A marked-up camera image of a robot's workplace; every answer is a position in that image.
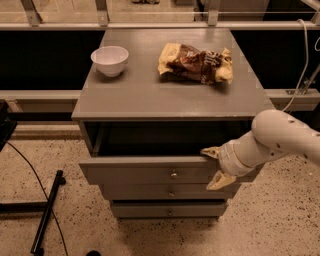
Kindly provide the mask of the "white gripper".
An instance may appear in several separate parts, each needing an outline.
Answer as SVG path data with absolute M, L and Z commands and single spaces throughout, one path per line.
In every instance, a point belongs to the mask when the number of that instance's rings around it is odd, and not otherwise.
M 209 191 L 216 191 L 234 183 L 237 177 L 247 175 L 253 171 L 253 167 L 244 165 L 238 158 L 235 150 L 235 141 L 231 140 L 223 144 L 220 148 L 213 146 L 200 151 L 202 155 L 218 159 L 221 169 L 213 176 L 206 186 Z

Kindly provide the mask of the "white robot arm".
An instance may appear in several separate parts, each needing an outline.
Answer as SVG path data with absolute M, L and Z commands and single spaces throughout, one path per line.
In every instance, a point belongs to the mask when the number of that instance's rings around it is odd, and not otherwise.
M 219 169 L 207 185 L 213 191 L 226 187 L 266 162 L 295 154 L 320 165 L 320 134 L 280 110 L 265 110 L 255 116 L 251 130 L 220 147 L 201 153 L 217 159 Z

